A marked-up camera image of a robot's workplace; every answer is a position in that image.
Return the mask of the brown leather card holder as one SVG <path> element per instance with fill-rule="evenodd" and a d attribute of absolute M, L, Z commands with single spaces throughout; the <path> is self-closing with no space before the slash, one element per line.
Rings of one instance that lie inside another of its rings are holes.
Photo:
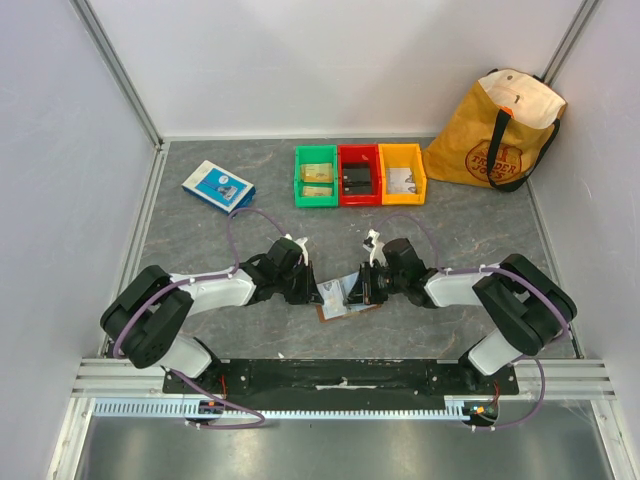
<path fill-rule="evenodd" d="M 358 273 L 354 272 L 318 285 L 318 290 L 323 298 L 323 304 L 316 306 L 318 318 L 321 323 L 343 319 L 380 308 L 380 305 L 347 303 L 347 294 L 354 287 L 357 277 Z"/>

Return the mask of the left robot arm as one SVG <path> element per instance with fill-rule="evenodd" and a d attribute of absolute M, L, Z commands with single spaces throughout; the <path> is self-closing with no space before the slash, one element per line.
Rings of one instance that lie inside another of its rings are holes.
<path fill-rule="evenodd" d="M 195 314 L 246 307 L 279 294 L 290 305 L 324 303 L 317 287 L 306 237 L 279 238 L 268 252 L 220 272 L 169 274 L 158 265 L 143 269 L 100 318 L 114 341 L 113 355 L 138 369 L 177 370 L 196 391 L 210 392 L 220 380 L 217 357 L 181 332 Z"/>

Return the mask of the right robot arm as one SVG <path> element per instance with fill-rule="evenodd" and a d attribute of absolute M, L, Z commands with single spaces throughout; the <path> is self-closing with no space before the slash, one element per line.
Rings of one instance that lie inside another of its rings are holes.
<path fill-rule="evenodd" d="M 495 329 L 461 358 L 458 381 L 483 392 L 494 374 L 523 356 L 535 357 L 568 333 L 577 316 L 574 301 L 520 254 L 470 269 L 428 268 L 406 238 L 383 243 L 372 230 L 364 241 L 369 259 L 360 265 L 346 297 L 349 305 L 381 305 L 401 294 L 417 307 L 481 306 Z"/>

